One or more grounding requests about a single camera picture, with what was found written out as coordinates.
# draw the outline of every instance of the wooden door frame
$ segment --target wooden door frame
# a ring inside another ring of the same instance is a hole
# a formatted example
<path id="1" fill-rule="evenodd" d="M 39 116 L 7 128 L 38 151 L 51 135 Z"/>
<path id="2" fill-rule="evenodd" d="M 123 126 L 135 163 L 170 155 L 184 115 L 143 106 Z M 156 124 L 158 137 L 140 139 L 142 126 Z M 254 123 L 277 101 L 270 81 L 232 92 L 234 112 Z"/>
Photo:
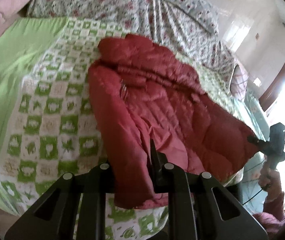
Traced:
<path id="1" fill-rule="evenodd" d="M 279 71 L 278 75 L 268 87 L 268 89 L 263 93 L 263 95 L 259 98 L 259 102 L 264 111 L 266 111 L 273 102 L 278 98 L 283 85 L 285 84 L 285 63 L 284 66 Z"/>

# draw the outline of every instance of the hand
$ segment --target hand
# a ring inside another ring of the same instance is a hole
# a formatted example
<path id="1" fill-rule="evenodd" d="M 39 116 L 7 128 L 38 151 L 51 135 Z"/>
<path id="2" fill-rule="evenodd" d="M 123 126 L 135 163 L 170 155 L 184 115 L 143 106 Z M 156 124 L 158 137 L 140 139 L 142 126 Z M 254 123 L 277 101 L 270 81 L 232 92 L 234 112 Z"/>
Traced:
<path id="1" fill-rule="evenodd" d="M 266 192 L 268 193 L 267 200 L 276 199 L 282 192 L 280 174 L 278 171 L 269 168 L 268 161 L 263 164 L 258 184 L 262 188 L 266 185 L 270 185 L 270 187 L 266 189 Z"/>

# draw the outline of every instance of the green and white quilt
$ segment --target green and white quilt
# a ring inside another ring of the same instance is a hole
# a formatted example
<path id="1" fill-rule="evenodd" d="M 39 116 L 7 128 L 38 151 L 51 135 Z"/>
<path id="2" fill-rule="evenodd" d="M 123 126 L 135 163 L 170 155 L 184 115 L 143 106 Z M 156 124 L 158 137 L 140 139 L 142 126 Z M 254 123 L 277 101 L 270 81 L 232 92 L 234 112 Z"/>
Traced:
<path id="1" fill-rule="evenodd" d="M 113 23 L 69 18 L 58 39 L 22 78 L 0 151 L 0 188 L 18 214 L 65 172 L 87 173 L 106 161 L 90 105 L 87 71 L 99 58 L 101 38 L 124 37 L 126 33 Z M 213 101 L 252 127 L 244 111 L 223 89 L 218 74 L 181 54 L 177 58 L 196 68 Z M 226 184 L 241 179 L 242 171 Z M 115 207 L 113 195 L 108 194 L 106 239 L 150 238 L 164 227 L 167 218 L 167 207 L 124 210 Z"/>

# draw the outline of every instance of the red puffer jacket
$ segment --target red puffer jacket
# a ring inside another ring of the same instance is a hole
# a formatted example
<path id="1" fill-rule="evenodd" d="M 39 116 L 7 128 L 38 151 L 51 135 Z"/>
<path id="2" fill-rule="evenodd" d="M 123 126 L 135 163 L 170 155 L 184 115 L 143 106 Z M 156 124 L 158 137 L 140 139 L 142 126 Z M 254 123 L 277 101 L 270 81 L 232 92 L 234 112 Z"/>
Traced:
<path id="1" fill-rule="evenodd" d="M 150 138 L 168 161 L 185 171 L 208 171 L 220 181 L 239 171 L 258 150 L 252 130 L 211 101 L 197 72 L 167 48 L 128 34 L 105 38 L 101 59 L 89 68 L 90 100 L 116 178 L 115 203 L 153 208 L 147 169 Z"/>

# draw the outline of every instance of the green bed sheet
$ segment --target green bed sheet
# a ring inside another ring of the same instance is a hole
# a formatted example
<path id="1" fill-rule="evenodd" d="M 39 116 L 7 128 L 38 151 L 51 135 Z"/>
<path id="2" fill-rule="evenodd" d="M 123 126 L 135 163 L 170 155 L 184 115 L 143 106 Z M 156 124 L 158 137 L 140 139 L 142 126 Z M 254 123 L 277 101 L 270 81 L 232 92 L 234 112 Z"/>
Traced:
<path id="1" fill-rule="evenodd" d="M 66 20 L 20 19 L 0 37 L 0 142 L 4 139 L 22 77 L 57 39 Z M 8 203 L 6 194 L 0 190 L 0 208 L 15 213 Z"/>

